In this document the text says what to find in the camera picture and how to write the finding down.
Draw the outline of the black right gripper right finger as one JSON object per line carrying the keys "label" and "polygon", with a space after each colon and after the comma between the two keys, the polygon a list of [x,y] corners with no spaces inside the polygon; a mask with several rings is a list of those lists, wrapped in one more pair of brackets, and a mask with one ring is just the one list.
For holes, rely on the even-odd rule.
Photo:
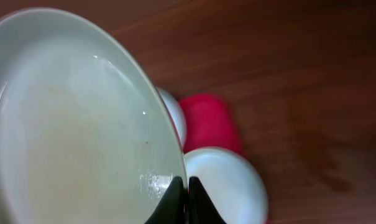
{"label": "black right gripper right finger", "polygon": [[189,224],[226,224],[198,177],[189,178]]}

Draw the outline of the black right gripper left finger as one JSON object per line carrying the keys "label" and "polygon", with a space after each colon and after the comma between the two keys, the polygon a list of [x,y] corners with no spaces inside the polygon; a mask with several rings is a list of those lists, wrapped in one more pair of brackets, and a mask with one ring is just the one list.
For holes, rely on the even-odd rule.
{"label": "black right gripper left finger", "polygon": [[183,224],[185,222],[185,195],[181,177],[174,177],[145,224]]}

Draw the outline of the white plate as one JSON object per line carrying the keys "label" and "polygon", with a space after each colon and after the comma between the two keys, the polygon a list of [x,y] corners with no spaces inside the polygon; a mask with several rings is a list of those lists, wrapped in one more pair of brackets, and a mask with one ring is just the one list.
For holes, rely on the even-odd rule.
{"label": "white plate", "polygon": [[177,135],[181,143],[181,148],[183,148],[186,141],[186,120],[182,108],[177,99],[174,98],[169,92],[165,91],[162,88],[157,88],[157,91],[168,110],[168,113],[177,131]]}
{"label": "white plate", "polygon": [[144,223],[178,135],[118,41],[59,9],[0,19],[0,223]]}
{"label": "white plate", "polygon": [[198,177],[226,223],[265,224],[268,198],[262,179],[242,156],[219,147],[184,155],[188,177]]}

